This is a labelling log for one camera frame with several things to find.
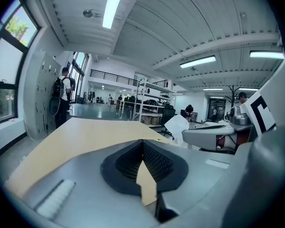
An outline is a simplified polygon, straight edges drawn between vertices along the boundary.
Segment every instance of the wooden tabletop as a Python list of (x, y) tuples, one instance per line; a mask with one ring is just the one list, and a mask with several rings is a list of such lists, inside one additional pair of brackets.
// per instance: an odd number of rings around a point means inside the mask
[[(137, 139), (167, 138), (137, 121), (107, 121), (71, 118), (44, 139), (12, 173), (5, 187), (22, 197), (38, 180), (73, 157)], [(142, 202), (156, 200), (156, 183), (148, 169), (141, 164), (137, 183), (142, 187)]]

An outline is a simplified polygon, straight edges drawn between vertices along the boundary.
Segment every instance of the light fixture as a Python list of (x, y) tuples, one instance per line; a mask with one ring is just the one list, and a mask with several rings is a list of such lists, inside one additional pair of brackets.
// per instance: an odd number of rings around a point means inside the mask
[(201, 58), (201, 59), (193, 60), (191, 62), (182, 63), (180, 65), (180, 67), (181, 68), (192, 67), (192, 66), (196, 66), (196, 65), (199, 65), (199, 64), (215, 62), (215, 61), (216, 61), (215, 56), (204, 57), (204, 58)]
[(250, 57), (285, 59), (285, 56), (282, 52), (275, 51), (250, 51)]
[(91, 9), (87, 9), (83, 12), (84, 16), (87, 18), (90, 18), (93, 16), (92, 10)]
[(103, 27), (110, 29), (120, 0), (108, 0), (104, 11)]
[(223, 88), (203, 89), (203, 90), (223, 90)]
[(239, 88), (239, 90), (258, 91), (259, 89), (253, 89), (253, 88)]

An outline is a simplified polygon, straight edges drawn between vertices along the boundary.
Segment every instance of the baseboard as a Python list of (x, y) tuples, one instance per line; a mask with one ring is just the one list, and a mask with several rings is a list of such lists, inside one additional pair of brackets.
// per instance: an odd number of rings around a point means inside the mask
[(7, 151), (11, 146), (13, 146), (15, 143), (19, 142), (21, 139), (23, 139), (24, 137), (27, 136), (27, 133), (23, 133), (20, 136), (18, 136), (17, 138), (15, 138), (14, 140), (12, 140), (11, 142), (9, 142), (7, 145), (5, 145), (4, 147), (2, 147), (0, 149), (0, 156), (2, 154), (5, 153), (5, 151)]

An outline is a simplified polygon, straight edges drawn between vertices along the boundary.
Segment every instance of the gray floor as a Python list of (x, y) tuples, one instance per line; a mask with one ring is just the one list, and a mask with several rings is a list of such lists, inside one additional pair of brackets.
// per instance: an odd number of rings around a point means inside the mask
[[(121, 114), (116, 110), (116, 105), (108, 106), (107, 104), (74, 104), (72, 105), (73, 111), (71, 111), (71, 117), (80, 117), (87, 119), (104, 119), (104, 120), (116, 120), (116, 121), (128, 121), (131, 118), (131, 112), (127, 109)], [(154, 131), (160, 132), (164, 130), (162, 127), (153, 128)], [(8, 149), (3, 155), (0, 156), (0, 183), (3, 184), (13, 173), (13, 171), (20, 165), (24, 158), (34, 150), (38, 143), (31, 140), (29, 137), (25, 137)], [(188, 148), (187, 143), (181, 145), (183, 148)]]

